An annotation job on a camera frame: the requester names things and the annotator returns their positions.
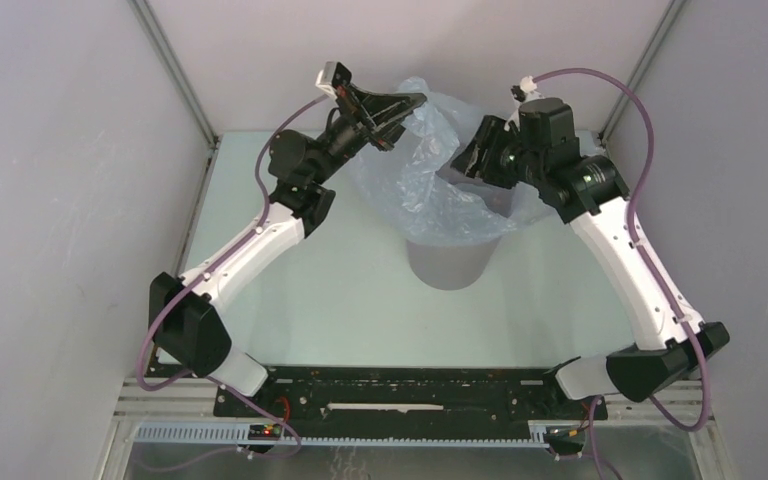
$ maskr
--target light blue surface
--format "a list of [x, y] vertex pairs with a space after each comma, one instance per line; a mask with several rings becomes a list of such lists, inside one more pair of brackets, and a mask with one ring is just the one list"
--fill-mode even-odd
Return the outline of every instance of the light blue surface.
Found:
[[[252, 175], [268, 137], [223, 137], [188, 268], [260, 210]], [[266, 181], [271, 190], [274, 180]], [[543, 367], [632, 343], [607, 277], [559, 220], [506, 236], [476, 283], [447, 292], [414, 276], [405, 241], [365, 204], [344, 172], [327, 187], [337, 192], [327, 220], [267, 267], [224, 318], [234, 342], [258, 361]]]

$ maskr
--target gray cup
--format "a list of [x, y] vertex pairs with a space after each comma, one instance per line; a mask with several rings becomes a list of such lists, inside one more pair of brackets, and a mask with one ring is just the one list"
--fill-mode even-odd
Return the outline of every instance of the gray cup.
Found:
[[[437, 175], [455, 187], [479, 195], [487, 208], [508, 216], [513, 205], [514, 190], [493, 187], [481, 180], [468, 178], [449, 168], [448, 163]], [[407, 241], [408, 263], [413, 273], [425, 284], [440, 290], [460, 290], [481, 277], [502, 237], [478, 245], [437, 247]]]

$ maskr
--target clear plastic bag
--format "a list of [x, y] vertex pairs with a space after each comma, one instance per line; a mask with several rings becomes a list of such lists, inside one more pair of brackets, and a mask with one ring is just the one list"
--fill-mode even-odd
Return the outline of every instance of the clear plastic bag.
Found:
[[505, 190], [448, 168], [478, 130], [484, 115], [479, 108], [431, 92], [418, 77], [397, 91], [421, 92], [428, 101], [405, 120], [406, 131], [392, 151], [368, 146], [346, 169], [367, 202], [408, 241], [478, 245], [553, 213], [529, 185]]

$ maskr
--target gray wall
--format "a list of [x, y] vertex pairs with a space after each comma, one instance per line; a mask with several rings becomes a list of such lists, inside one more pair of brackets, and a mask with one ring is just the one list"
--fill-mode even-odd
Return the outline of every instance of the gray wall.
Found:
[[[344, 62], [364, 89], [387, 91], [419, 75], [432, 90], [507, 117], [509, 88], [525, 75], [587, 65], [627, 78], [669, 0], [151, 3], [211, 124], [226, 132], [280, 124], [321, 93], [313, 84], [327, 60]], [[542, 90], [563, 93], [577, 124], [591, 129], [617, 98], [586, 78]], [[294, 125], [321, 128], [328, 108]]]
[[[768, 478], [768, 2], [690, 2], [641, 89], [656, 166], [641, 219], [688, 299], [726, 322], [715, 414], [742, 477]], [[645, 153], [629, 109], [610, 146]]]
[[127, 2], [0, 1], [0, 479], [84, 479], [206, 158]]

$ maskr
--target black mounting plate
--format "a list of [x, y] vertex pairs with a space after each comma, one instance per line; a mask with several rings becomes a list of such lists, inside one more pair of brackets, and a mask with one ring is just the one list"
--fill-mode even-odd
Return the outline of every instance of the black mounting plate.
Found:
[[[553, 401], [541, 382], [548, 370], [543, 368], [268, 368], [270, 380], [253, 400], [277, 417], [289, 404], [289, 422], [304, 437], [513, 440], [530, 437], [530, 420], [581, 421], [587, 412], [587, 401]], [[426, 404], [442, 410], [343, 410], [329, 408], [332, 403]], [[259, 416], [222, 390], [213, 414]], [[607, 419], [604, 405], [596, 418]]]

